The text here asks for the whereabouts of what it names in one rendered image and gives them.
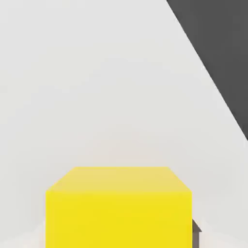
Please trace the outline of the small yellow cube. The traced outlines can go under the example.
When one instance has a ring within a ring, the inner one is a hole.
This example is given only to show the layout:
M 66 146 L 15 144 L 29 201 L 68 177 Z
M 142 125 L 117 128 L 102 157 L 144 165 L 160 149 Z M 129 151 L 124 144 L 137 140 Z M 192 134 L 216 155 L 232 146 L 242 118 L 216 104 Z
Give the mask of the small yellow cube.
M 167 167 L 75 167 L 46 191 L 46 248 L 192 248 L 192 193 Z

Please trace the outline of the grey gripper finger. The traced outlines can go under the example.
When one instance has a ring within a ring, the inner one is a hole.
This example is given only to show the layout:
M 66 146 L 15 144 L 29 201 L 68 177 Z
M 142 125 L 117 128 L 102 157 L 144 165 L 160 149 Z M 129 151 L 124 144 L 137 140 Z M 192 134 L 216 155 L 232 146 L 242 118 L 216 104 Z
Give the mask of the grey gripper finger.
M 214 232 L 207 223 L 202 226 L 192 220 L 192 248 L 216 248 Z

